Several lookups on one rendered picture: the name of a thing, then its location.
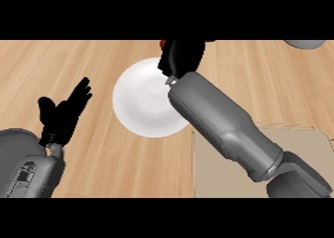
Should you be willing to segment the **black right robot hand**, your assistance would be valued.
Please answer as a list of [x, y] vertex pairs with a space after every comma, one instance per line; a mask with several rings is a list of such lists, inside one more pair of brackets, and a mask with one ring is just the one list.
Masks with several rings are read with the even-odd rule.
[[178, 79], [190, 72], [196, 72], [200, 66], [206, 51], [205, 40], [171, 40], [168, 39], [159, 69], [165, 76], [175, 76]]

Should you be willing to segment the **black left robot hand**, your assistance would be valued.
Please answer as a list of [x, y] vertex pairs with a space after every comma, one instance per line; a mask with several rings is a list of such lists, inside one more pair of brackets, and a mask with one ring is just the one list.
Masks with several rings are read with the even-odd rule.
[[60, 104], [55, 104], [48, 97], [38, 100], [44, 124], [39, 142], [42, 146], [48, 147], [52, 143], [61, 146], [69, 144], [91, 97], [89, 79], [85, 77], [73, 89], [69, 99], [63, 100]]

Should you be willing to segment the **white round plate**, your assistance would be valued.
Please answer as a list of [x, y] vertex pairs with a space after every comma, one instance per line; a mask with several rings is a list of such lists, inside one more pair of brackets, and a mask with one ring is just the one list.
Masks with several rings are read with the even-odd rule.
[[157, 68], [159, 62], [159, 58], [148, 58], [128, 67], [117, 79], [112, 97], [122, 125], [145, 138], [168, 137], [188, 126], [168, 99], [168, 77]]

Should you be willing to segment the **beige rectangular tray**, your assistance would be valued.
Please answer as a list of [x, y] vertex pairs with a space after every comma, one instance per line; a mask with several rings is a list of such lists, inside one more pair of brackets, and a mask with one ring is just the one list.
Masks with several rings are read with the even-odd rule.
[[[286, 151], [296, 153], [329, 182], [334, 198], [334, 137], [308, 125], [258, 124], [259, 130]], [[216, 151], [193, 131], [194, 196], [267, 198], [267, 181], [253, 182], [242, 166]]]

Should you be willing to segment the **grey rounded object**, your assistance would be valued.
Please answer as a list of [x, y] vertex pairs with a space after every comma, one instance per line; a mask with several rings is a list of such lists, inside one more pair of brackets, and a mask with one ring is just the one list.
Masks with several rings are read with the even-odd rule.
[[326, 40], [286, 40], [286, 43], [299, 49], [317, 49], [326, 43]]

